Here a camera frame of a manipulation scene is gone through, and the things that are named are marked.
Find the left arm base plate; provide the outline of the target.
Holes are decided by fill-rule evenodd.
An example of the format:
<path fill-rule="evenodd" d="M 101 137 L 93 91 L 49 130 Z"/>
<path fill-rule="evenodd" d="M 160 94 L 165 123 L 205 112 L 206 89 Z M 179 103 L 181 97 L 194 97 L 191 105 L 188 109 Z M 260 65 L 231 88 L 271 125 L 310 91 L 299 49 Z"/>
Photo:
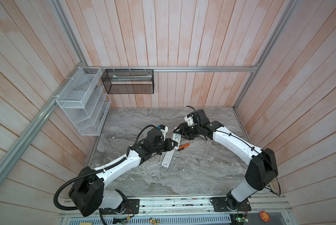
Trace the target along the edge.
<path fill-rule="evenodd" d="M 127 216 L 139 213 L 140 200 L 138 198 L 123 200 L 117 209 L 105 208 L 102 209 L 102 215 Z"/>

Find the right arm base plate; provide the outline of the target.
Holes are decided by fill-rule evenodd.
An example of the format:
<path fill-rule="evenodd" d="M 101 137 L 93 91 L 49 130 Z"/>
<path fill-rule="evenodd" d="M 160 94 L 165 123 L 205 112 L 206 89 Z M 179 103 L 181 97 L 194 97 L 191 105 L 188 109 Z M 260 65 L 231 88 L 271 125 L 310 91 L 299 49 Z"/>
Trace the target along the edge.
<path fill-rule="evenodd" d="M 242 202 L 237 202 L 233 198 L 227 198 L 226 196 L 213 197 L 210 199 L 210 202 L 215 212 L 250 212 L 252 210 L 248 198 Z"/>

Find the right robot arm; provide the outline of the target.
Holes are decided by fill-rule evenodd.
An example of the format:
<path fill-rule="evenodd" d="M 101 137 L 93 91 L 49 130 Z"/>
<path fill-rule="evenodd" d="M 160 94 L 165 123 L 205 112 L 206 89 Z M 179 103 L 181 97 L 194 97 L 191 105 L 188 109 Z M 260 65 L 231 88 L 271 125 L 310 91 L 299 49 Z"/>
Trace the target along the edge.
<path fill-rule="evenodd" d="M 270 182 L 278 178 L 276 157 L 271 149 L 261 149 L 244 141 L 218 121 L 210 122 L 203 109 L 188 114 L 185 122 L 174 129 L 174 133 L 178 133 L 186 140 L 204 136 L 216 141 L 248 165 L 243 181 L 226 196 L 226 205 L 231 211 L 237 211 L 245 199 L 263 190 Z"/>

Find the white air conditioner remote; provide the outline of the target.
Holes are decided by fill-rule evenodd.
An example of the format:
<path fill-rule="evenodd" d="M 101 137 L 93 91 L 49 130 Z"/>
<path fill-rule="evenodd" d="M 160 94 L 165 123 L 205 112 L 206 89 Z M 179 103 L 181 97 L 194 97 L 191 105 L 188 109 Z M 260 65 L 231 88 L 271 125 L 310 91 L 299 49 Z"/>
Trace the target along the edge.
<path fill-rule="evenodd" d="M 173 134 L 173 137 L 172 137 L 172 140 L 174 140 L 174 141 L 177 142 L 177 145 L 174 147 L 174 149 L 178 150 L 178 149 L 179 149 L 179 146 L 180 146 L 181 135 L 180 135 L 180 134 L 177 134 L 177 133 L 174 133 L 174 134 Z"/>

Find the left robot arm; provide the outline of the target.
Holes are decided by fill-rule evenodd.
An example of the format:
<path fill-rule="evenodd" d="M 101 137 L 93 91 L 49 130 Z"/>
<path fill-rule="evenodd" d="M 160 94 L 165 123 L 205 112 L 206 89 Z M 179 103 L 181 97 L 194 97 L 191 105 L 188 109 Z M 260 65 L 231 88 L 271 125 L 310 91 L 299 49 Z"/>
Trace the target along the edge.
<path fill-rule="evenodd" d="M 155 155 L 169 152 L 179 142 L 165 137 L 165 131 L 152 128 L 146 138 L 128 147 L 127 153 L 118 159 L 95 169 L 85 167 L 73 182 L 69 197 L 82 214 L 87 217 L 96 210 L 111 209 L 116 214 L 127 211 L 127 197 L 122 191 L 105 191 L 105 188 L 125 172 L 146 162 Z"/>

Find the orange black screwdriver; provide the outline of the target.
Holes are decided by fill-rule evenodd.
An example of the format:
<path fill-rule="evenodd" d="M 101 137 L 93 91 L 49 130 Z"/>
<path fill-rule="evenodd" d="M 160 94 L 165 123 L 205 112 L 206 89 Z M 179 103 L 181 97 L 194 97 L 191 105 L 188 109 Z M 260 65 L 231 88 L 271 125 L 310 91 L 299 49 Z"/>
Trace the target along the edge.
<path fill-rule="evenodd" d="M 182 151 L 183 149 L 187 148 L 188 146 L 190 146 L 189 143 L 183 144 L 183 145 L 181 145 L 181 146 L 178 148 L 178 151 L 180 152 L 180 151 Z"/>

